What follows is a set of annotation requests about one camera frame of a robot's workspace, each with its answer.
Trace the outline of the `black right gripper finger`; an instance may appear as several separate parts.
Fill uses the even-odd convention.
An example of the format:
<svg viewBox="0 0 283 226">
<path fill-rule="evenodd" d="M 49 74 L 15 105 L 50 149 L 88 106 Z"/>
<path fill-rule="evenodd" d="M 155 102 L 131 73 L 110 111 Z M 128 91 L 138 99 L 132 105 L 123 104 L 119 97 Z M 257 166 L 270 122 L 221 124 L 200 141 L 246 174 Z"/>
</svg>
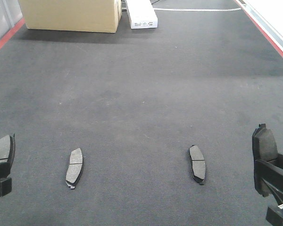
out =
<svg viewBox="0 0 283 226">
<path fill-rule="evenodd" d="M 260 195 L 271 194 L 278 204 L 283 204 L 283 154 L 271 161 L 254 161 L 254 184 Z"/>
<path fill-rule="evenodd" d="M 283 204 L 268 206 L 266 220 L 273 226 L 283 226 Z"/>
</svg>

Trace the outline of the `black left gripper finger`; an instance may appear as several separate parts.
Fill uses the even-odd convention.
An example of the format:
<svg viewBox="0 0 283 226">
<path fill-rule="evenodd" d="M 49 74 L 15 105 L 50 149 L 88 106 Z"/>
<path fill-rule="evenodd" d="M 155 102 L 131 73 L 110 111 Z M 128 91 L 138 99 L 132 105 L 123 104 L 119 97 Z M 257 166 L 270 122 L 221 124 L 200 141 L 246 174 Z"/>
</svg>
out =
<svg viewBox="0 0 283 226">
<path fill-rule="evenodd" d="M 0 162 L 0 179 L 10 178 L 11 167 L 10 162 Z"/>
<path fill-rule="evenodd" d="M 12 178 L 0 179 L 0 197 L 9 194 L 12 191 Z"/>
</svg>

